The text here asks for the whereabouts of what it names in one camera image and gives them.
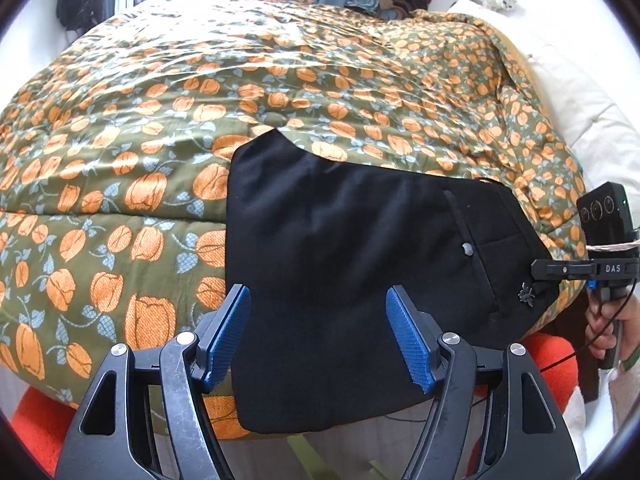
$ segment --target pile of clothes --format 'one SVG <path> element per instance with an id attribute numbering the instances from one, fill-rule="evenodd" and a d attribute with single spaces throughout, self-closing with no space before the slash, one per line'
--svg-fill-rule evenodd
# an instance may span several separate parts
<path id="1" fill-rule="evenodd" d="M 347 0 L 348 9 L 356 10 L 379 20 L 404 20 L 412 10 L 428 10 L 431 0 Z"/>

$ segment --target green wristband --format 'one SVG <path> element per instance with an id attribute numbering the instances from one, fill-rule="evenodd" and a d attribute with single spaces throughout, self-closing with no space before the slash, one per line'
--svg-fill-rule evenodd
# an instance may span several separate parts
<path id="1" fill-rule="evenodd" d="M 638 362 L 638 359 L 640 359 L 640 346 L 636 348 L 636 350 L 629 356 L 628 359 L 622 361 L 622 366 L 625 369 L 625 372 L 631 370 L 631 368 L 633 368 L 634 365 Z"/>

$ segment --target human hand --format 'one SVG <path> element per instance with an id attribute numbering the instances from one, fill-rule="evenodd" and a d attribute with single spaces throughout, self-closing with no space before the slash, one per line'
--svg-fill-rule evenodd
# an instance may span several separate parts
<path id="1" fill-rule="evenodd" d="M 598 314 L 600 307 L 598 300 L 594 294 L 589 292 L 589 307 L 586 312 L 589 324 L 585 330 L 587 341 L 591 341 L 603 329 L 625 300 L 626 298 L 607 301 L 602 305 L 602 314 Z M 631 296 L 624 310 L 618 314 L 617 319 L 623 322 L 620 360 L 625 361 L 640 346 L 640 300 L 635 296 Z M 602 360 L 605 352 L 615 346 L 616 337 L 613 335 L 613 324 L 611 324 L 605 330 L 605 333 L 589 346 L 589 350 L 596 359 Z"/>

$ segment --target silver screw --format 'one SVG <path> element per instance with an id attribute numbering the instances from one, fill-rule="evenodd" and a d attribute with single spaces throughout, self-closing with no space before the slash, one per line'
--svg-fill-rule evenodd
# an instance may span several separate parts
<path id="1" fill-rule="evenodd" d="M 111 347 L 111 355 L 118 357 L 119 355 L 127 353 L 127 345 L 124 343 L 118 343 Z"/>
<path id="2" fill-rule="evenodd" d="M 445 332 L 442 334 L 442 340 L 448 345 L 457 345 L 460 342 L 460 336 L 453 332 Z"/>
<path id="3" fill-rule="evenodd" d="M 524 348 L 524 346 L 522 346 L 520 343 L 513 343 L 509 350 L 511 350 L 512 354 L 516 354 L 516 355 L 524 355 L 527 353 L 527 349 Z"/>
<path id="4" fill-rule="evenodd" d="M 193 332 L 180 332 L 175 340 L 178 345 L 187 346 L 196 341 L 196 335 Z"/>

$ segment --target floral bedspread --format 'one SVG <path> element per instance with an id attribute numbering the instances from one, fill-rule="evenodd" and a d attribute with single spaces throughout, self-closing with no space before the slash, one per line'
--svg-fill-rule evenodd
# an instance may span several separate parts
<path id="1" fill-rule="evenodd" d="M 580 168 L 481 20 L 307 0 L 150 0 L 0 116 L 0 362 L 76 405 L 108 349 L 160 346 L 225 291 L 236 147 L 277 127 L 332 160 L 510 186 L 554 258 L 585 253 Z M 561 294 L 536 328 L 575 297 Z M 230 381 L 206 399 L 243 436 Z"/>

